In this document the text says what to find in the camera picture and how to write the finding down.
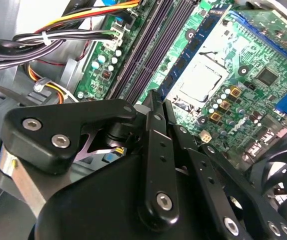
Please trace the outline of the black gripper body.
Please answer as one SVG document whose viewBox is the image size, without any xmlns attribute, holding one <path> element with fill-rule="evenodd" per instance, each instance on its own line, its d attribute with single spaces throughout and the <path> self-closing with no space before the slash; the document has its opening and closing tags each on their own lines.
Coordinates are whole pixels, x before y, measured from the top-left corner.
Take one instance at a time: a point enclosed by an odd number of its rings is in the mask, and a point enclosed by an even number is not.
<svg viewBox="0 0 287 240">
<path fill-rule="evenodd" d="M 186 174 L 176 173 L 179 219 L 164 232 L 149 229 L 137 205 L 142 162 L 117 160 L 55 193 L 41 210 L 34 240 L 221 240 L 202 197 Z"/>
</svg>

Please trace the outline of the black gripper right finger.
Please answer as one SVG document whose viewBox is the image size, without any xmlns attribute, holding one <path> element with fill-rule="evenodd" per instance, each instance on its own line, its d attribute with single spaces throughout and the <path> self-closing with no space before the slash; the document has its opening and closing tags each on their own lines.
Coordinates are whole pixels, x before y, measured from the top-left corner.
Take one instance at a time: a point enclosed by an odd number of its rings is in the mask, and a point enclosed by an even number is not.
<svg viewBox="0 0 287 240">
<path fill-rule="evenodd" d="M 287 240 L 287 220 L 212 145 L 197 145 L 164 103 L 175 164 L 186 167 L 207 240 Z"/>
</svg>

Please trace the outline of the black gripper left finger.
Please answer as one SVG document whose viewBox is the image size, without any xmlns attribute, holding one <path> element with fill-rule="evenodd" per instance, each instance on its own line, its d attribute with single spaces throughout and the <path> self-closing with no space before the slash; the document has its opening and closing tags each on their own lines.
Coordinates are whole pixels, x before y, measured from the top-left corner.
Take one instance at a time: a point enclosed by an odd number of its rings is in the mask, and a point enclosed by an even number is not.
<svg viewBox="0 0 287 240">
<path fill-rule="evenodd" d="M 122 99 L 16 108 L 1 128 L 0 171 L 9 176 L 35 216 L 69 185 L 75 162 L 125 148 L 143 162 L 138 212 L 151 227 L 179 218 L 167 106 L 152 90 L 142 105 Z"/>
</svg>

